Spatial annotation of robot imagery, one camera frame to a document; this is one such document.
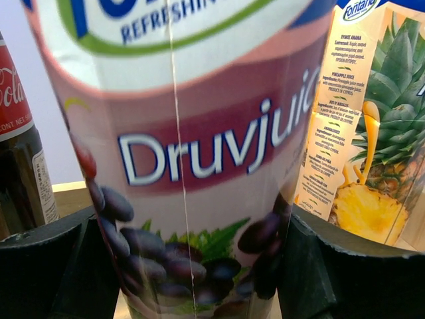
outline coca-cola bottle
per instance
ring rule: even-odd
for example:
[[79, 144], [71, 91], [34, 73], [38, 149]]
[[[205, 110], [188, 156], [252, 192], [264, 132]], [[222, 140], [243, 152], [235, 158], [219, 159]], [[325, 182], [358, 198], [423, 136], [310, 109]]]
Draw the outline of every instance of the coca-cola bottle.
[[39, 131], [0, 33], [0, 241], [57, 219]]

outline grape juice carton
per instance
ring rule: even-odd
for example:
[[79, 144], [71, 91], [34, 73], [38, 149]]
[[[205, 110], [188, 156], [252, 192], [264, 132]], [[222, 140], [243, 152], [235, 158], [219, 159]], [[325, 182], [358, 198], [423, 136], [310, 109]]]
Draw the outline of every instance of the grape juice carton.
[[425, 249], [425, 1], [340, 0], [299, 206], [366, 239]]
[[134, 318], [266, 318], [332, 0], [26, 0]]

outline white wall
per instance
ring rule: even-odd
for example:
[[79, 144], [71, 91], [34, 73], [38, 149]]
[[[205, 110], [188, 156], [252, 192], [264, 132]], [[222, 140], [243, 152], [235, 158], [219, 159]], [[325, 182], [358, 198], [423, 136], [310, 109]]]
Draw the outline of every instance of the white wall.
[[15, 62], [39, 129], [52, 183], [82, 181], [74, 150], [20, 0], [1, 0], [0, 31]]

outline pineapple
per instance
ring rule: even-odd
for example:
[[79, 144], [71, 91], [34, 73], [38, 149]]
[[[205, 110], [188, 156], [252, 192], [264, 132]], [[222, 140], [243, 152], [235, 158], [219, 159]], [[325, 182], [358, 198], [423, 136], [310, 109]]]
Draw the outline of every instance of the pineapple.
[[398, 200], [366, 185], [351, 183], [338, 189], [329, 222], [371, 241], [394, 245], [407, 217], [407, 210]]
[[[406, 18], [399, 27], [396, 14], [392, 20], [377, 45], [365, 95], [365, 102], [378, 106], [381, 122], [366, 185], [411, 212], [425, 186], [425, 98], [418, 95], [425, 85], [425, 39], [418, 21]], [[367, 157], [364, 116], [357, 134], [353, 145], [363, 151], [351, 161]]]

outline grape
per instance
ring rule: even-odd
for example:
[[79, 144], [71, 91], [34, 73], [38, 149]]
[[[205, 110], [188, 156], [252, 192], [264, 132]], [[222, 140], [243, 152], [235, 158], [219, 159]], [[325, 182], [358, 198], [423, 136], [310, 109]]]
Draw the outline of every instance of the grape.
[[233, 280], [206, 281], [195, 286], [193, 294], [197, 304], [216, 304], [225, 299], [233, 288]]
[[105, 197], [98, 184], [93, 179], [86, 179], [86, 185], [93, 201], [93, 206], [97, 212], [105, 208]]
[[247, 254], [261, 253], [276, 237], [281, 218], [276, 213], [269, 213], [263, 220], [251, 224], [242, 234], [238, 248]]
[[192, 299], [192, 292], [185, 286], [164, 282], [155, 287], [157, 303], [160, 306], [175, 307]]
[[201, 282], [204, 280], [207, 270], [205, 267], [188, 258], [170, 259], [165, 263], [169, 276], [181, 282]]
[[108, 239], [109, 246], [112, 252], [117, 257], [128, 257], [130, 255], [130, 247], [124, 236], [117, 232], [115, 223], [100, 217], [100, 224], [104, 230], [105, 236]]
[[279, 267], [281, 248], [283, 241], [280, 238], [275, 241], [257, 258], [252, 269], [256, 276], [271, 272]]
[[219, 306], [214, 311], [213, 318], [228, 318], [231, 316], [240, 316], [241, 318], [245, 318], [247, 311], [248, 303], [245, 301], [227, 302]]
[[167, 272], [159, 263], [139, 256], [131, 255], [124, 260], [119, 261], [123, 271], [126, 271], [132, 277], [142, 280], [154, 280], [157, 282], [165, 281]]
[[132, 228], [122, 228], [121, 234], [127, 239], [132, 255], [156, 260], [165, 258], [165, 243], [159, 236], [143, 229]]
[[180, 284], [173, 284], [172, 282], [164, 282], [157, 286], [159, 294], [173, 298], [186, 298], [192, 297], [192, 292], [185, 286]]
[[165, 245], [166, 255], [169, 259], [175, 259], [179, 257], [189, 258], [189, 251], [190, 251], [190, 258], [192, 261], [196, 261], [197, 263], [200, 263], [203, 259], [203, 254], [200, 250], [190, 246], [186, 243], [167, 243]]
[[84, 175], [90, 179], [94, 179], [97, 174], [97, 168], [92, 152], [74, 134], [69, 133], [69, 136]]
[[276, 294], [277, 273], [269, 272], [259, 277], [254, 277], [255, 292], [259, 299], [269, 300]]
[[105, 208], [100, 213], [103, 216], [124, 222], [133, 220], [133, 207], [123, 195], [106, 186], [102, 187], [102, 192], [105, 199]]
[[231, 258], [220, 258], [204, 263], [207, 276], [213, 279], [232, 279], [241, 269], [240, 263]]
[[251, 274], [245, 276], [236, 286], [236, 293], [243, 297], [251, 296], [254, 291], [254, 278]]
[[134, 279], [125, 272], [121, 273], [121, 277], [124, 285], [132, 294], [137, 296], [143, 292], [143, 284], [139, 280]]

